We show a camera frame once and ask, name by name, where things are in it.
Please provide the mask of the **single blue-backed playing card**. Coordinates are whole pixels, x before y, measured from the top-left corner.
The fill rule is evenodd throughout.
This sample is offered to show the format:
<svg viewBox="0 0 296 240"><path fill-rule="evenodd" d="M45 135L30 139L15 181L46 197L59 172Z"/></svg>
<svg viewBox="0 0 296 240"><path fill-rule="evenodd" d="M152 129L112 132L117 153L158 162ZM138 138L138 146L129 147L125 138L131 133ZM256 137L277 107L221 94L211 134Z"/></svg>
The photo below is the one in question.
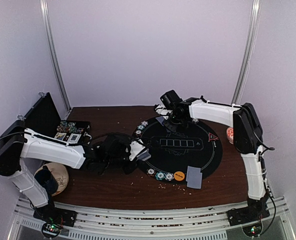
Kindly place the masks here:
<svg viewBox="0 0 296 240"><path fill-rule="evenodd" d="M155 119L162 125L163 125L163 122L165 121L165 118L162 116L156 117Z"/></svg>

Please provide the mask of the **orange black 100 chip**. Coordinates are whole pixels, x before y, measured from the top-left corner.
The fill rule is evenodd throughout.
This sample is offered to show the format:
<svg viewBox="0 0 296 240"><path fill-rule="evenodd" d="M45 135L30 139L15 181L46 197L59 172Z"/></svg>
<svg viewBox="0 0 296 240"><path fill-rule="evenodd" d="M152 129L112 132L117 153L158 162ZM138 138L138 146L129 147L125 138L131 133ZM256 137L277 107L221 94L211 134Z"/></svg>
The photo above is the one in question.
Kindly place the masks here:
<svg viewBox="0 0 296 240"><path fill-rule="evenodd" d="M142 132L140 130L135 131L135 135L140 136Z"/></svg>
<svg viewBox="0 0 296 240"><path fill-rule="evenodd" d="M155 169L150 168L150 169L147 170L147 175L153 177L153 176L155 176L155 174L156 174Z"/></svg>

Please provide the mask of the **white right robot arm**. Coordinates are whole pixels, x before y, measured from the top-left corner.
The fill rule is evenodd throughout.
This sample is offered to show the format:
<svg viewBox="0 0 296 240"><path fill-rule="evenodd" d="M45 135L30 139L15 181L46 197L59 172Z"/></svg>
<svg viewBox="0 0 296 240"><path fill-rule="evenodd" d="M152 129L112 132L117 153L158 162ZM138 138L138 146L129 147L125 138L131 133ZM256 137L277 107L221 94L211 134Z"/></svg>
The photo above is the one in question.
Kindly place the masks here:
<svg viewBox="0 0 296 240"><path fill-rule="evenodd" d="M183 125L188 120L198 119L233 128L233 144L245 165L248 197L257 201L264 197L265 172L259 162L259 155L264 149L263 129L253 104L217 103L204 97L183 100L174 90L166 92L160 100L162 103L154 106L155 112L173 125Z"/></svg>

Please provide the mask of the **red triangular all-in marker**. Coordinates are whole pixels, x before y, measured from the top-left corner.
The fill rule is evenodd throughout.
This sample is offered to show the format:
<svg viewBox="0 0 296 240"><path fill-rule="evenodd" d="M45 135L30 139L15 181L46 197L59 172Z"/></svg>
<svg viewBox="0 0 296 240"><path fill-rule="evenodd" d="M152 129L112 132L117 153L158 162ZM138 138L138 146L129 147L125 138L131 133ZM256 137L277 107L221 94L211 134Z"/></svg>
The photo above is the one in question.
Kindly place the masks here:
<svg viewBox="0 0 296 240"><path fill-rule="evenodd" d="M210 142L210 141L217 141L217 140L219 140L219 137L218 137L218 136L214 135L214 134L211 133L211 132L208 133L208 141L209 141L209 142Z"/></svg>

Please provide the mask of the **yellow big blind button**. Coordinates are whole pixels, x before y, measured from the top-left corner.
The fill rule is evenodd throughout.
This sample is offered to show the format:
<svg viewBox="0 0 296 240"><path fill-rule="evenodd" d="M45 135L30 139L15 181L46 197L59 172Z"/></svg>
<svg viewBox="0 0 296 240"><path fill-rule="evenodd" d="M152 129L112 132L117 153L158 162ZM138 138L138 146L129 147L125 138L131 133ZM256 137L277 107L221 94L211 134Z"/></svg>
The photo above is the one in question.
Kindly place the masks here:
<svg viewBox="0 0 296 240"><path fill-rule="evenodd" d="M178 182L183 181L185 179L185 173L182 171L176 171L174 173L174 179Z"/></svg>

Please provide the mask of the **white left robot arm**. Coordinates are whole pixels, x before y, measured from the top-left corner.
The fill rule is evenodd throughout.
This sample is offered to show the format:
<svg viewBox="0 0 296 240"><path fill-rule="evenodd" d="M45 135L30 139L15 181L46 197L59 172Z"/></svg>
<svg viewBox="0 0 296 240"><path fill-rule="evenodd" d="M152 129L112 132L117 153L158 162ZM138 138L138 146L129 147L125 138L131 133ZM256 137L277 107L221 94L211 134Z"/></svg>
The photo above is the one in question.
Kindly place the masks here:
<svg viewBox="0 0 296 240"><path fill-rule="evenodd" d="M148 160L149 147L141 140L119 132L105 133L99 146L70 143L42 135L15 121L0 136L0 175L13 184L49 222L55 222L59 210L50 204L49 194L25 166L24 159L38 159L63 164L73 169L98 174L107 168L122 168L130 174L138 162Z"/></svg>

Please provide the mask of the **blue green 50 chip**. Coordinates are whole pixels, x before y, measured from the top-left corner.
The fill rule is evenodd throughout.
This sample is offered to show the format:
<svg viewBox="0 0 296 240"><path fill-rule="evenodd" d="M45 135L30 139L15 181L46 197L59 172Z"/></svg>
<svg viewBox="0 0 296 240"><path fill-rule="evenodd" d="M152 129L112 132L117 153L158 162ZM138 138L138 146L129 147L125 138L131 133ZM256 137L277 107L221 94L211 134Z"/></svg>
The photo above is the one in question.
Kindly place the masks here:
<svg viewBox="0 0 296 240"><path fill-rule="evenodd" d="M165 179L165 173L163 173L163 172L158 172L158 173L156 173L155 178L156 178L158 181L162 181L162 180Z"/></svg>
<svg viewBox="0 0 296 240"><path fill-rule="evenodd" d="M137 130L140 130L140 131L142 131L144 128L145 128L145 127L144 127L143 125L139 125L139 126L137 126Z"/></svg>

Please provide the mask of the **blue playing card deck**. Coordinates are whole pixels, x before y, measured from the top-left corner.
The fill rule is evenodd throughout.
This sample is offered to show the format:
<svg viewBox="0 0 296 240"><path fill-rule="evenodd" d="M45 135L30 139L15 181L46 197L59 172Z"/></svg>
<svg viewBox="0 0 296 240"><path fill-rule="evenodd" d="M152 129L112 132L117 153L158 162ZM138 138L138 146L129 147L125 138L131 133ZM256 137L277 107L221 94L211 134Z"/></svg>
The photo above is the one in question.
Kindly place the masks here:
<svg viewBox="0 0 296 240"><path fill-rule="evenodd" d="M146 161L146 160L148 160L150 158L151 158L151 154L149 153L148 150L140 153L139 155L137 155L137 160L138 161Z"/></svg>

